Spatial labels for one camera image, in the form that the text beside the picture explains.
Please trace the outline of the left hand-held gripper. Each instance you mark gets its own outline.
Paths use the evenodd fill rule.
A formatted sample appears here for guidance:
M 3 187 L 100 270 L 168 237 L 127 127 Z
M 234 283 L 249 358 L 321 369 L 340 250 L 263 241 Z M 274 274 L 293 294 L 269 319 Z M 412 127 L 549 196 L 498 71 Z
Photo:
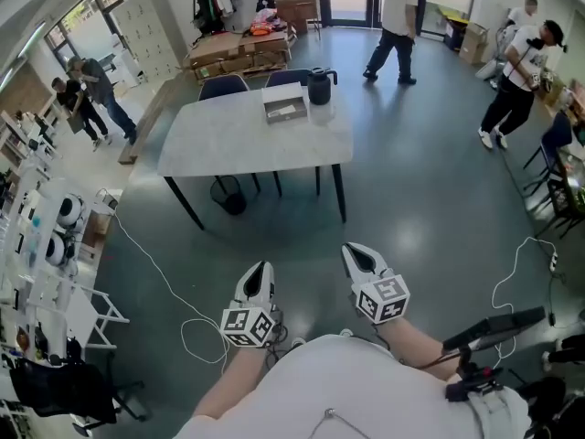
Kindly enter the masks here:
M 274 270 L 267 261 L 252 265 L 239 279 L 229 307 L 223 311 L 220 333 L 237 348 L 266 348 L 277 326 Z

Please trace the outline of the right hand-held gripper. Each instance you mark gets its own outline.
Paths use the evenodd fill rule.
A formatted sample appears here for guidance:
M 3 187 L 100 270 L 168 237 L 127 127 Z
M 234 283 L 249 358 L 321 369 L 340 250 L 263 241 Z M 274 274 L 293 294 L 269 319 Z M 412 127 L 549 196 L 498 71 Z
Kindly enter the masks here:
M 393 274 L 382 255 L 364 244 L 344 243 L 341 256 L 346 276 L 356 296 L 356 310 L 373 325 L 402 317 L 408 307 L 410 291 L 401 274 Z M 367 274 L 376 280 L 364 283 Z

